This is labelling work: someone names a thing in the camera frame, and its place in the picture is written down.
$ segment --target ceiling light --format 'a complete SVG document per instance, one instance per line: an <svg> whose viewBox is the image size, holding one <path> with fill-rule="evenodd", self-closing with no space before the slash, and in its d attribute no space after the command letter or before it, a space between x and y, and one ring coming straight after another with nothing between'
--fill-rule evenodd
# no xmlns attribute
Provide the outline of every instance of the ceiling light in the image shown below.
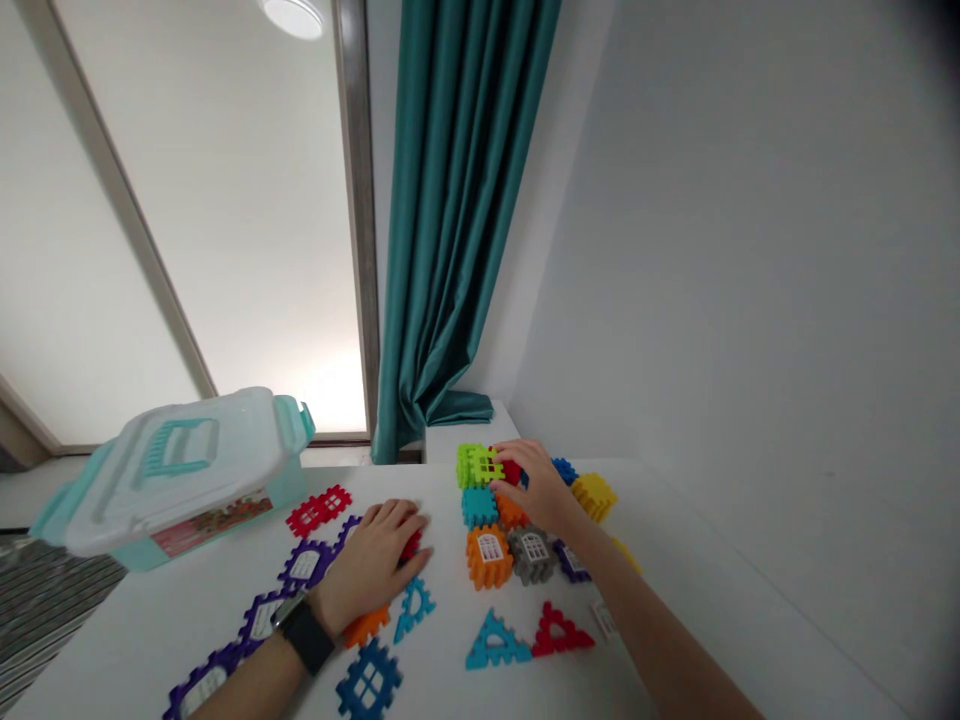
<svg viewBox="0 0 960 720"><path fill-rule="evenodd" d="M323 18L310 0L259 0L270 22L301 40L323 35Z"/></svg>

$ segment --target white table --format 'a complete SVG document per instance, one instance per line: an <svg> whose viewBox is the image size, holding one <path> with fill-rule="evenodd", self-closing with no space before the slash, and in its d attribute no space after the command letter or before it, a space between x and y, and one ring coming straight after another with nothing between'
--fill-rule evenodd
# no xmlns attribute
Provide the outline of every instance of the white table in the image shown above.
<svg viewBox="0 0 960 720"><path fill-rule="evenodd" d="M353 504L314 534L333 542L351 513L389 497L410 497L431 516L423 546L435 555L422 577L436 610L394 647L401 600L381 631L399 659L403 684L385 717L638 717L645 694L619 642L608 645L591 615L592 584L555 573L543 586L519 578L476 592L465 560L461 493L452 465L310 468L308 493L340 483ZM7 716L11 720L159 718L167 693L207 655L232 641L254 596L278 587L276 575L296 546L283 520L251 523L144 574L128 575ZM464 663L487 611L495 608L532 644L541 606L552 600L597 641L592 650L467 672ZM337 654L300 698L294 717L339 717L335 688L357 648Z"/></svg>
<svg viewBox="0 0 960 720"><path fill-rule="evenodd" d="M571 460L599 472L620 496L604 527L628 547L644 577L768 717L904 718L852 661L763 578L682 496L635 460ZM602 639L588 605L593 585L557 573L544 586L513 577L475 592L452 465L310 468L308 492L340 483L354 504L316 536L332 541L343 519L388 497L421 501L431 518L423 573L437 609L393 646L400 599L381 638L404 675L385 717L644 717L649 704L619 643ZM243 611L275 577L296 541L279 511L152 572L127 576L40 676L10 720L158 718L167 692L233 640ZM487 610L533 640L552 600L597 641L592 650L467 672ZM302 693L295 717L336 718L336 684L356 649L334 657Z"/></svg>

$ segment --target right hand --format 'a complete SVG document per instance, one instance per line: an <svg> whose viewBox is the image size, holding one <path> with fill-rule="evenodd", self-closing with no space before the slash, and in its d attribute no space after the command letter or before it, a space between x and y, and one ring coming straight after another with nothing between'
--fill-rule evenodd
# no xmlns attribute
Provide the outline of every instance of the right hand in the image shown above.
<svg viewBox="0 0 960 720"><path fill-rule="evenodd" d="M494 480L490 489L513 500L534 525L566 538L589 519L570 488L560 479L540 443L536 440L510 440L493 447L497 451L494 462L513 460L527 473L529 482L526 491L503 480Z"/></svg>
<svg viewBox="0 0 960 720"><path fill-rule="evenodd" d="M331 637L361 615L400 594L433 552L421 550L397 569L404 545L427 518L409 500L373 505L347 540L326 576L310 591L311 607Z"/></svg>

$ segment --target triangle block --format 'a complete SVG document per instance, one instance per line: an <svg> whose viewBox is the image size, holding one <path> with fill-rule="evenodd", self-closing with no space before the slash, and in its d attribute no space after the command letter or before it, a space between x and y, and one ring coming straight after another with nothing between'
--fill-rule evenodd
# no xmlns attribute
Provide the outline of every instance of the triangle block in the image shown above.
<svg viewBox="0 0 960 720"><path fill-rule="evenodd" d="M420 604L415 613L411 612L414 594L420 596ZM407 585L406 595L403 598L403 615L397 618L397 631L393 636L393 644L396 645L403 640L403 636L419 625L423 618L432 613L436 607L437 604L430 599L430 591L417 575Z"/></svg>
<svg viewBox="0 0 960 720"><path fill-rule="evenodd" d="M558 638L553 637L550 634L551 625L556 625L563 630L563 636ZM534 657L553 655L554 653L565 652L567 650L591 648L595 644L592 637L574 625L573 621L567 620L562 612L554 610L553 605L549 602L543 604L543 614L540 616L540 629L537 630L536 641L530 650Z"/></svg>
<svg viewBox="0 0 960 720"><path fill-rule="evenodd" d="M491 645L491 638L499 642ZM503 620L493 614L493 608L490 608L477 639L473 641L473 648L467 655L467 670L482 670L491 662L497 666L501 660L505 665L509 665L514 660L519 664L532 659L530 647L517 640L513 631L508 629Z"/></svg>

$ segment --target gray waffle block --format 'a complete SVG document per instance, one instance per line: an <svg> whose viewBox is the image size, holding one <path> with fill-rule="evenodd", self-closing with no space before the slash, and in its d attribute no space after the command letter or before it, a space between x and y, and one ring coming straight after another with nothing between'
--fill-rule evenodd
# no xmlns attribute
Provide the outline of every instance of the gray waffle block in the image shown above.
<svg viewBox="0 0 960 720"><path fill-rule="evenodd" d="M533 525L516 528L507 535L507 544L513 555L513 572L524 585L544 583L553 575L557 554L543 530Z"/></svg>

